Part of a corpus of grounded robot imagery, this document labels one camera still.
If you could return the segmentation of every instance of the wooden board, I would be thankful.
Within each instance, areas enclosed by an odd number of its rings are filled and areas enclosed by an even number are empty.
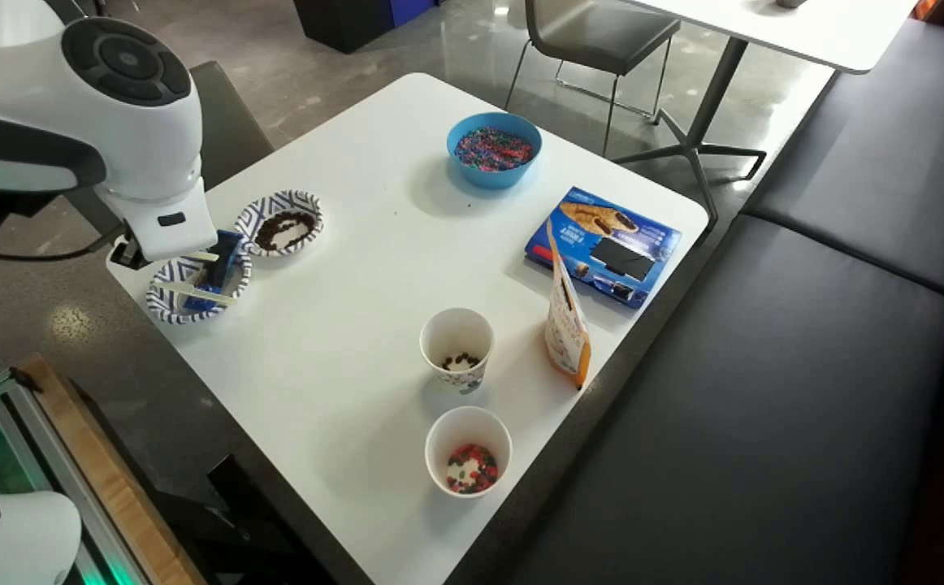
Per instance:
[[[150,581],[207,585],[74,386],[38,354],[18,367],[41,389],[38,403]]]

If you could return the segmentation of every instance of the blue bowl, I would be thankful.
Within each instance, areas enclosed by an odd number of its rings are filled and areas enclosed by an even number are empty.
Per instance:
[[[457,156],[454,155],[454,149],[457,148],[458,141],[461,141],[461,138],[472,130],[487,126],[523,137],[525,141],[528,141],[531,147],[534,147],[534,157],[527,160],[525,164],[519,167],[508,169],[507,171],[494,171],[494,173],[490,171],[480,171],[476,169],[476,167],[469,167],[468,164],[464,164],[461,160],[458,160]],[[530,165],[534,164],[534,161],[538,158],[538,155],[540,155],[540,144],[542,144],[542,140],[540,140],[540,130],[536,129],[534,124],[530,123],[528,119],[521,118],[519,115],[509,114],[506,111],[490,111],[486,114],[470,115],[469,118],[462,119],[461,122],[458,122],[457,126],[451,128],[450,133],[447,134],[447,152],[450,153],[450,158],[453,159],[458,169],[461,169],[461,174],[464,175],[470,183],[483,189],[507,189],[519,182],[519,179],[523,178],[523,175],[529,170]]]

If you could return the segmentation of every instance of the pop-tarts box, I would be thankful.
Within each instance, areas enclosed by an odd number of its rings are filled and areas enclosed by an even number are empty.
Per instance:
[[[549,216],[569,277],[639,308],[656,285],[681,233],[620,205],[572,188]],[[526,255],[552,266],[547,220],[526,245]]]

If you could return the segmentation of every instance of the colorful candy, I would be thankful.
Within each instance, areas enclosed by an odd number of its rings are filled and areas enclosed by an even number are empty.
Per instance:
[[[479,493],[497,483],[497,460],[478,444],[463,444],[447,460],[451,492]]]
[[[534,158],[534,147],[523,137],[497,128],[479,128],[461,137],[454,155],[480,171],[508,171]]]

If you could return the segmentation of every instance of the black button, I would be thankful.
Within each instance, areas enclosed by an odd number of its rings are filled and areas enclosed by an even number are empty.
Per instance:
[[[113,73],[100,78],[100,85],[111,93],[117,93],[132,100],[160,100],[161,89],[149,81],[133,81]]]
[[[93,69],[100,64],[97,59],[97,39],[103,32],[96,26],[85,21],[71,26],[67,30],[66,45],[71,51],[71,60],[79,70]]]
[[[158,41],[157,38],[150,36],[148,31],[127,22],[116,21],[116,19],[94,19],[94,21],[96,21],[106,33],[124,34],[126,37],[138,38],[138,40],[148,45],[153,45]]]
[[[153,53],[131,38],[106,38],[100,45],[100,56],[111,70],[126,77],[150,79],[158,74],[158,60]]]
[[[186,221],[187,216],[183,215],[183,211],[176,211],[175,214],[158,216],[158,225],[163,227],[175,226],[176,223],[182,223]]]
[[[165,72],[161,75],[161,82],[165,84],[173,93],[187,93],[190,90],[190,77],[187,76],[187,68],[183,67],[179,57],[170,52],[162,52],[161,64]]]

